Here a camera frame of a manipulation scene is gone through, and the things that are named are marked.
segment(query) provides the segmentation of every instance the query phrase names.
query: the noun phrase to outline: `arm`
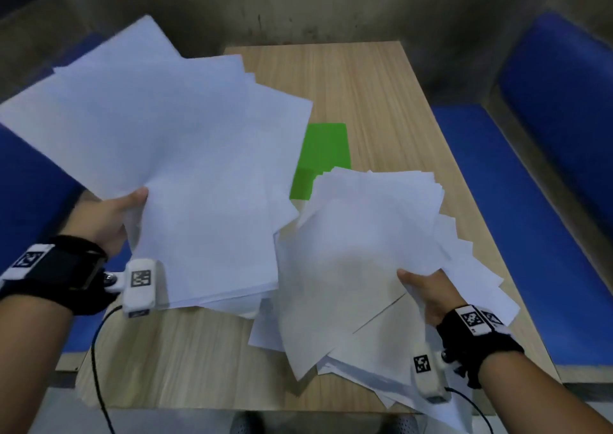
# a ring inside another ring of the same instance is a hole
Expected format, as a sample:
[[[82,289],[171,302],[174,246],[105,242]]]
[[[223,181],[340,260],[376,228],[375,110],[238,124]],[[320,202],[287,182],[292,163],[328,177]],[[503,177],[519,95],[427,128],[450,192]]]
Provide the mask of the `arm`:
[[[124,213],[142,206],[146,199],[147,190],[104,202],[81,197],[62,234],[94,242],[112,257],[126,240]],[[99,306],[98,311],[110,304],[106,297],[92,292],[67,293],[82,294],[77,299],[95,302],[93,307]],[[27,294],[12,294],[0,301],[0,434],[29,430],[68,338],[72,318],[69,308]]]
[[[398,270],[398,278],[419,291],[426,321],[433,326],[466,305],[442,270],[431,276]],[[613,425],[522,353],[489,355],[479,368],[479,383],[510,434],[613,434]]]

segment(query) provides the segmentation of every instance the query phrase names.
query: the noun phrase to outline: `blue bench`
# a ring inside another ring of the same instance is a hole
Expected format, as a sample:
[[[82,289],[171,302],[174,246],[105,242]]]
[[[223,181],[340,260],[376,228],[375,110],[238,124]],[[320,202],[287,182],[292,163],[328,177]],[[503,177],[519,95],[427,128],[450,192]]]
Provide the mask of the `blue bench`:
[[[613,226],[613,52],[554,13],[500,76],[507,103],[604,232]],[[613,365],[613,296],[480,105],[435,117],[556,365]]]
[[[55,66],[67,66],[102,41],[100,35],[89,35],[66,51],[52,67],[44,69],[37,80],[53,74]],[[0,198],[0,270],[4,271],[27,247],[57,232],[83,187],[1,125],[0,185],[3,188],[3,197]],[[123,271],[129,257],[126,245],[107,268]],[[64,352],[87,351],[102,318],[103,313],[77,316]]]

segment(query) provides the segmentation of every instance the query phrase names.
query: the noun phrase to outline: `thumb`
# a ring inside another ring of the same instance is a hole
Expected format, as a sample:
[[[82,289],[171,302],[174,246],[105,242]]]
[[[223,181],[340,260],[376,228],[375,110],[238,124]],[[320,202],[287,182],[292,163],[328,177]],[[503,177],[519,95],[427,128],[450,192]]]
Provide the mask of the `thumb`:
[[[398,279],[400,279],[401,283],[408,284],[417,288],[423,287],[424,281],[426,279],[426,276],[413,274],[407,270],[403,270],[402,268],[396,271],[396,276],[398,276]]]
[[[109,202],[113,203],[113,208],[116,211],[125,212],[131,208],[138,208],[139,206],[145,205],[148,195],[149,189],[146,187],[141,187],[140,189],[136,189],[131,194],[119,198],[113,198]]]

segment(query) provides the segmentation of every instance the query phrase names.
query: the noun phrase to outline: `wooden tabletop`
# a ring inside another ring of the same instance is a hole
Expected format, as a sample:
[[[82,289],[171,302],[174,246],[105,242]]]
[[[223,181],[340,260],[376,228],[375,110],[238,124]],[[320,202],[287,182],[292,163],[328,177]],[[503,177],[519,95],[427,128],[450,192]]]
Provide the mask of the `wooden tabletop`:
[[[233,47],[257,82],[314,102],[312,123],[346,123],[353,168],[433,171],[442,212],[474,255],[504,278],[522,311],[511,325],[526,355],[558,379],[548,353],[399,42]],[[112,316],[96,345],[102,393],[114,408],[383,412],[373,392],[335,375],[291,392],[284,354],[247,345],[251,321],[203,308],[126,320]],[[77,391],[96,405],[89,358]]]

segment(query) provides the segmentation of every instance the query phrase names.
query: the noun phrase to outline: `wristband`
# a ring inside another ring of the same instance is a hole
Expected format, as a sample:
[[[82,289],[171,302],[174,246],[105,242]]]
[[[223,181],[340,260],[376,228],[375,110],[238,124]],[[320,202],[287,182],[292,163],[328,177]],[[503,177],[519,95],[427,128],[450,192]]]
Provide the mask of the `wristband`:
[[[458,361],[456,373],[468,375],[468,386],[480,389],[479,368],[483,361],[497,352],[524,353],[511,331],[490,310],[480,306],[461,306],[450,311],[436,327],[445,348],[442,355],[447,363]]]
[[[77,315],[99,313],[117,298],[104,290],[107,259],[103,249],[88,240],[51,237],[48,243],[32,245],[0,276],[0,300],[26,295],[51,300]]]

